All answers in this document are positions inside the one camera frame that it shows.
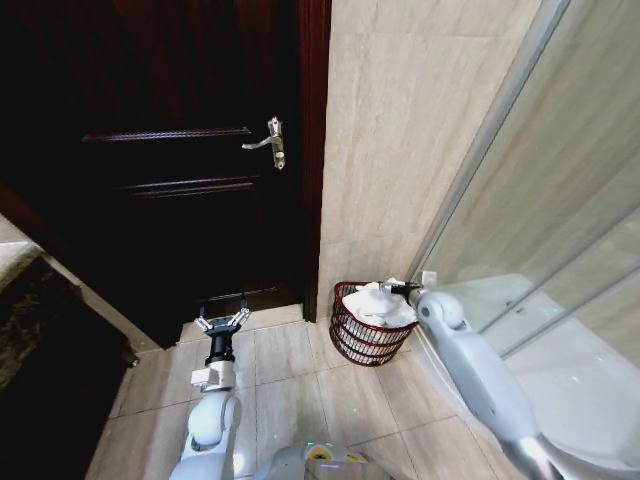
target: red wicker basket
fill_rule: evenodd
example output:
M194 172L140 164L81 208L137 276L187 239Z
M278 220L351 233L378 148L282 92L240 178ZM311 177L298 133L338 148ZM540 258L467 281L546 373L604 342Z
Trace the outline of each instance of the red wicker basket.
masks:
M342 299L366 282L340 282L333 288L334 302L329 336L347 359L365 367L377 367L391 360L418 322L400 328L374 327L357 320Z

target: glass shower door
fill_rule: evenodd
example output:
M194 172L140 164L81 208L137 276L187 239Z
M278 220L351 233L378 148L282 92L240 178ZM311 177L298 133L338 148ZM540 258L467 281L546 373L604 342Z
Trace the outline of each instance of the glass shower door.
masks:
M570 2L428 252L558 446L640 468L640 2Z

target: tile grout line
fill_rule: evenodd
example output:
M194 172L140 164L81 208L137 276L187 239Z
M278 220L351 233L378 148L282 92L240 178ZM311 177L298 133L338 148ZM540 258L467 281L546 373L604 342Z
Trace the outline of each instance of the tile grout line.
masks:
M162 349L162 348L152 348L151 350L142 350L141 352L134 351L133 353L135 353L137 356L140 356L140 355L146 355L148 353L156 353L156 352L164 352L164 349Z
M391 416L393 417L393 421L396 423L396 427L398 427L398 433L400 435L400 440L402 441L402 445L404 445L404 449L407 452L407 456L409 457L409 461L411 462L411 468L413 469L413 473L416 478L419 478L418 469L416 468L413 457L411 456L411 452L409 452L409 447L407 446L407 442L404 440L404 436L402 435L402 430L400 430L400 425L398 424L398 420L396 419L396 414L393 413L393 408L391 408L391 402L389 401L389 397L387 396L387 391L384 389L384 385L382 385L382 380L380 380L380 374L378 373L378 369L374 367L376 372L376 378L378 379L378 383L380 384L380 388L382 389L382 393L384 394L384 398L387 400L387 404L389 405L389 410L391 411Z
M300 377L305 377L307 375L313 375L315 373L326 372L327 370L336 370L338 368L358 367L358 366L359 365L349 364L349 365L340 365L339 367L327 368L327 369L324 369L324 370L313 370L313 371L307 372L307 373L300 373L298 375L292 375L291 377L285 377L285 378L280 378L278 380L271 380L270 382L259 383L259 384L256 385L256 388L257 387L261 387L263 385L271 385L272 383L284 382L286 380L292 380L294 378L300 378Z
M127 371L125 372L124 376L122 377L122 381L124 382L124 379L127 376L127 374L129 372L131 372L131 374L129 375L129 378L127 380L127 384L125 385L125 389L124 389L125 391L123 392L123 395L122 395L122 401L120 402L120 405L118 405L118 411L116 412L115 416L109 417L109 419L118 418L120 416L120 412L122 412L122 407L124 405L125 400L129 396L129 389L131 388L131 382L133 380L133 371L132 370L133 369L128 368ZM114 399L114 403L118 400L118 395L116 395L116 398Z
M478 439L473 434L473 431L471 430L471 427L464 420L462 420L462 423L464 423L464 426L467 429L467 431L469 432L469 435L471 435L471 438L473 438L473 443L476 445L476 447L478 447L478 450L480 450L480 453L482 454L482 457L484 458L484 461L487 462L487 465L489 466L489 469L491 470L491 473L493 473L493 477L496 480L498 480L498 478L499 478L498 474L496 473L495 469L493 468L493 465L489 461L489 457L487 456L486 453L484 453L484 450L480 446L480 443L478 442Z
M291 322L278 323L277 325L267 325L266 327L255 327L255 328L251 328L251 329L245 330L245 331L246 332L257 332L258 330L268 330L269 328L284 327L286 325L292 325L294 323L307 323L307 322L303 318L303 319L299 319L299 320L292 320Z
M146 408L144 410L138 410L136 412L124 413L124 414L119 415L117 417L110 418L109 420L116 420L118 418L132 417L133 415L137 415L139 413L152 412L154 410L162 410L163 408L174 407L176 405L182 405L183 403L190 403L190 402L193 402L193 401L196 401L196 400L200 400L200 399L198 399L198 398L195 398L193 400L188 399L188 400L183 400L182 402L171 403L169 405L161 405L159 407Z
M253 454L255 455L255 470L253 471L252 478L253 475L256 473L256 471L258 471L258 468L260 468L260 466L258 465L258 385L255 385L258 382L258 372L257 372L257 368L258 368L258 352L257 352L257 348L256 348L256 335L255 335L255 330L252 330L253 333L253 401L254 401L254 407L256 409L255 415L256 415L256 425L254 428L254 433L255 433L255 450L253 452Z
M91 457L91 462L94 462L96 460L95 456L96 453L98 453L98 449L100 447L102 447L102 451L100 452L100 457L98 457L98 463L96 464L96 468L95 468L95 475L94 475L94 479L98 479L101 477L101 473L102 473L102 463L104 462L104 453L107 449L107 445L109 444L109 437L111 436L111 434L113 433L113 430L110 430L107 434L107 436L104 439L104 444L100 445L100 443L102 442L102 436L105 434L105 430L107 429L107 427L109 426L109 423L111 420L116 420L116 418L108 418L107 421L104 424L104 428L102 429L102 435L100 435L100 439L98 440L98 445L96 446L96 450L93 452L93 456ZM89 469L91 468L91 463L89 463L89 467L87 469L87 473L89 472Z
M322 417L324 418L324 425L327 427L327 436L331 440L331 433L329 432L329 422L327 421L327 411L324 408L324 401L322 400L322 393L320 393L320 379L318 378L318 372L315 369L315 356L313 355L313 347L311 346L311 338L309 337L309 329L305 325L304 333L307 337L307 344L309 345L309 353L311 355L311 362L314 365L313 376L316 379L316 385L318 386L318 396L320 397L320 407L322 407Z
M347 448L358 448L366 443L369 442L375 442L377 440L382 440L383 438L387 438L387 437L391 437L393 435L399 435L402 432L393 432L393 433L387 433L385 435L381 435L380 437L376 437L376 438L372 438L371 440L365 440L364 442L358 442L358 443L352 443L351 445L347 445Z
M425 423L421 423L420 425L414 425L413 427L405 428L404 430L401 430L401 432L410 432L411 430L415 430L416 428L426 427L428 425L433 425L434 423L444 422L445 420L451 420L452 418L460 418L460 417L458 417L458 415L454 413L444 418L438 418L436 420L431 420L430 422L425 422Z

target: door frame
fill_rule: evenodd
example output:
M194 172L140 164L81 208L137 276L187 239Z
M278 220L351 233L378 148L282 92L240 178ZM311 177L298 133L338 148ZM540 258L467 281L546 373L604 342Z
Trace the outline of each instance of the door frame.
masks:
M302 305L304 319L309 322L315 322L317 314L331 3L332 0L294 2L293 21L299 47L299 118L303 159ZM80 257L65 245L48 222L1 182L0 213L70 269L82 265Z
M302 119L303 281L302 313L315 323L332 0L298 0L300 108Z

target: beige tile wall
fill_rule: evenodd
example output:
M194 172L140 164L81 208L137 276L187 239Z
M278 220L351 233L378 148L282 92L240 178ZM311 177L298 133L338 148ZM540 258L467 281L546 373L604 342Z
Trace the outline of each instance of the beige tile wall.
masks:
M613 349L640 368L640 273L589 302L576 316Z
M534 283L640 199L640 2L574 0L429 268Z
M640 269L640 208L562 269L541 290L563 309L594 298ZM612 310L619 306L610 304Z
M539 3L333 3L319 317L407 273Z

